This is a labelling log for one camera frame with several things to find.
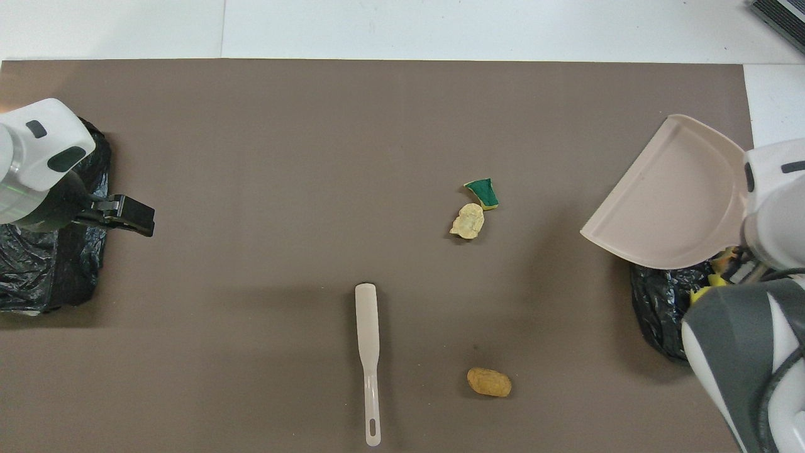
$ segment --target yellow object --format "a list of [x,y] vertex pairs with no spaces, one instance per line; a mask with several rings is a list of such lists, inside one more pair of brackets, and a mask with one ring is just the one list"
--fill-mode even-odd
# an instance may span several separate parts
[[467,382],[475,393],[481,395],[508,397],[511,392],[511,379],[501,372],[487,368],[470,368]]
[[458,211],[458,217],[453,220],[450,229],[451,235],[459,235],[464,239],[475,239],[484,226],[484,210],[475,203],[467,203]]
[[737,247],[727,247],[717,257],[710,260],[712,270],[716,274],[723,274],[729,266],[730,260],[737,257]]
[[707,281],[710,282],[710,286],[726,286],[729,285],[727,280],[721,278],[720,275],[717,274],[710,274],[707,276]]
[[695,304],[696,301],[698,301],[703,295],[706,294],[707,291],[710,290],[710,288],[730,285],[730,283],[727,280],[724,280],[723,278],[721,278],[720,275],[717,274],[708,275],[707,281],[710,283],[710,286],[705,286],[704,288],[696,292],[691,291],[691,305]]

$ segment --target black button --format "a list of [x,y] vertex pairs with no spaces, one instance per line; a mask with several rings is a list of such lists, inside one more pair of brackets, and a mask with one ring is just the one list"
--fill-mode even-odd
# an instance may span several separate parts
[[55,172],[66,172],[76,164],[87,152],[81,147],[70,147],[47,160],[47,167]]
[[789,162],[780,166],[783,173],[801,172],[805,170],[805,160],[799,162]]
[[750,192],[754,192],[754,175],[752,174],[752,167],[747,162],[744,165],[744,172],[746,172],[746,187],[749,188]]
[[33,120],[25,123],[28,126],[28,129],[31,130],[31,133],[34,135],[35,139],[41,139],[45,135],[47,135],[47,131],[45,131],[45,126],[42,126],[42,123],[39,121]]

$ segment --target sponge piece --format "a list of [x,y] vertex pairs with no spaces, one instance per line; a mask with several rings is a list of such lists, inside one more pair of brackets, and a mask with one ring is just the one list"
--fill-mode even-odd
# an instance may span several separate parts
[[459,235],[464,239],[475,239],[483,226],[484,210],[475,203],[467,203],[458,211],[458,217],[453,221],[450,234]]
[[478,197],[481,202],[481,207],[484,210],[493,210],[497,208],[497,197],[495,191],[492,189],[492,180],[489,178],[479,179],[478,181],[468,182],[464,185],[472,193]]

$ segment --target food scrap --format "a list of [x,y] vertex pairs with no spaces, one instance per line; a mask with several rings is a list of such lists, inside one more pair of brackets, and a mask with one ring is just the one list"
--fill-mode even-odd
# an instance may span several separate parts
[[481,395],[508,397],[511,392],[511,379],[501,372],[487,368],[470,368],[467,382],[475,393]]
[[458,211],[456,220],[453,220],[450,234],[459,235],[464,239],[475,239],[483,226],[484,210],[475,203],[467,203]]
[[493,210],[497,208],[497,196],[492,189],[492,180],[489,178],[479,179],[477,181],[468,182],[464,185],[472,193],[478,197],[481,202],[481,207],[484,210]]

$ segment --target green sponge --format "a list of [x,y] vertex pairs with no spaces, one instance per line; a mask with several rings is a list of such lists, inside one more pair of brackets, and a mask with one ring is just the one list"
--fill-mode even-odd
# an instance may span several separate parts
[[468,182],[464,185],[481,202],[481,207],[484,210],[493,210],[497,208],[497,197],[495,191],[492,189],[492,180],[489,178],[479,179],[478,181]]

